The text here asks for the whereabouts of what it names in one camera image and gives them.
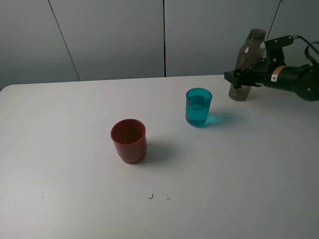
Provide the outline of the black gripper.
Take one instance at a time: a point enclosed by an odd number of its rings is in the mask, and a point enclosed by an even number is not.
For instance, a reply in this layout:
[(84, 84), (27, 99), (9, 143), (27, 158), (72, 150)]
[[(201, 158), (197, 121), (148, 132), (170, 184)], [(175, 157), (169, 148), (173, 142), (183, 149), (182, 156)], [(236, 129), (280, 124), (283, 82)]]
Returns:
[(250, 65), (246, 69), (238, 68), (224, 72), (224, 79), (234, 88), (242, 86), (267, 87), (284, 91), (300, 91), (303, 89), (299, 67), (272, 66), (268, 70), (259, 70), (258, 65)]

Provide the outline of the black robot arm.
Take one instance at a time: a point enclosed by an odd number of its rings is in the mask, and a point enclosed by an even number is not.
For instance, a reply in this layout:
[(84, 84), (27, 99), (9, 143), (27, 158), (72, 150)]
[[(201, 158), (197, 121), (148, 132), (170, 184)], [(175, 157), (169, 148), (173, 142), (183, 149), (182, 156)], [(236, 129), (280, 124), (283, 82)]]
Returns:
[(267, 87), (295, 93), (305, 101), (319, 100), (319, 65), (300, 67), (277, 66), (266, 68), (262, 63), (251, 65), (245, 70), (227, 71), (224, 79), (236, 89), (242, 86)]

